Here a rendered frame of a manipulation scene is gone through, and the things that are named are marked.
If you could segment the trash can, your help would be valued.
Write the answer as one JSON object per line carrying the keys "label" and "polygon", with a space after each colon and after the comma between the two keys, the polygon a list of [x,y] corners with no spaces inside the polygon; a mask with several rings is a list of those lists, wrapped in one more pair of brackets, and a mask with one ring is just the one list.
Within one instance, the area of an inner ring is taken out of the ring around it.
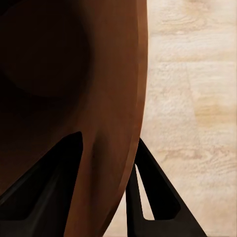
{"label": "trash can", "polygon": [[133,168],[147,73],[147,0],[0,0],[0,196],[80,131],[63,237],[103,237]]}

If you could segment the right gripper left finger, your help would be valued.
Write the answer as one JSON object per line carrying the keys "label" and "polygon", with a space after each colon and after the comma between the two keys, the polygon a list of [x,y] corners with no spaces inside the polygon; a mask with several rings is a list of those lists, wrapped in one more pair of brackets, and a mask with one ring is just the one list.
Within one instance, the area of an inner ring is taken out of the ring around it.
{"label": "right gripper left finger", "polygon": [[62,138],[0,196],[0,237],[63,237],[83,151]]}

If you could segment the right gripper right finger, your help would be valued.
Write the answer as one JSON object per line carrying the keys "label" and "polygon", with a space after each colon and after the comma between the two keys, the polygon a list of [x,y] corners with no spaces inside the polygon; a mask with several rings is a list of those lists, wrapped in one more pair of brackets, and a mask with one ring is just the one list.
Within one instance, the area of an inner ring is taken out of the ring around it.
{"label": "right gripper right finger", "polygon": [[[143,216],[135,165],[155,220]],[[207,237],[141,138],[125,193],[127,237]]]}

